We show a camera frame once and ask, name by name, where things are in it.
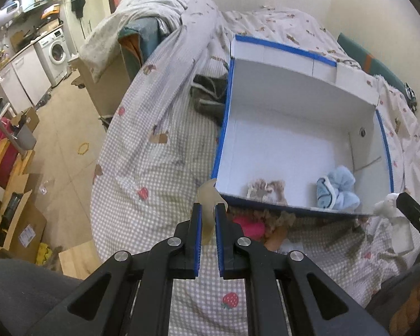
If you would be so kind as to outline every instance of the triangular cutout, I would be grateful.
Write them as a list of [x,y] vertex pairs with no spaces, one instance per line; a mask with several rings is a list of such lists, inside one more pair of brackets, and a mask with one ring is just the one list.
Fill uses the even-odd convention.
[[68,306],[68,312],[87,321],[91,321],[97,314],[101,300],[108,288],[111,275],[105,274],[87,289],[77,300]]
[[317,276],[309,273],[306,277],[324,320],[328,321],[348,311],[347,305],[328,289]]

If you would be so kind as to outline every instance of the washing machine door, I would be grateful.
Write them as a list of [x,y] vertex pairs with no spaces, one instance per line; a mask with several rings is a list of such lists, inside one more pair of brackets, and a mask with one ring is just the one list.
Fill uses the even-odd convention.
[[67,58],[67,54],[62,46],[61,41],[54,41],[50,46],[49,55],[53,64],[62,64]]

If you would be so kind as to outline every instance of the yellow ring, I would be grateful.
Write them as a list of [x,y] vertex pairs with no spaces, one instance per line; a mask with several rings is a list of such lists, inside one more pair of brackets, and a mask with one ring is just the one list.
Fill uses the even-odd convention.
[[[81,148],[83,147],[83,146],[85,146],[86,148],[85,148],[85,150],[84,151],[81,151]],[[88,143],[82,143],[80,146],[79,146],[79,148],[78,148],[78,154],[79,155],[84,155],[85,153],[87,153],[88,152]]]

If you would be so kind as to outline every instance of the cabinet door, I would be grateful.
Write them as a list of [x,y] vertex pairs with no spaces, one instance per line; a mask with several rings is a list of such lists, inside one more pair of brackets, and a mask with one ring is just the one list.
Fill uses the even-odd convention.
[[32,106],[31,101],[28,99],[26,92],[14,72],[12,64],[8,64],[1,70],[0,85],[16,113],[22,112]]
[[36,106],[51,87],[51,84],[43,70],[34,46],[30,46],[14,59],[12,66],[16,70],[17,76],[32,104]]

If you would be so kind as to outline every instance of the red strawberry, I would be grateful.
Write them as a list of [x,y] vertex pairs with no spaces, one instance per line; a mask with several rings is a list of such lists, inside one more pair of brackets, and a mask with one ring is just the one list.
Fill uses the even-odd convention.
[[227,293],[223,297],[223,303],[222,306],[227,309],[235,308],[238,305],[239,302],[238,294],[236,293]]
[[145,200],[146,198],[148,198],[148,188],[146,187],[143,187],[137,193],[142,200]]

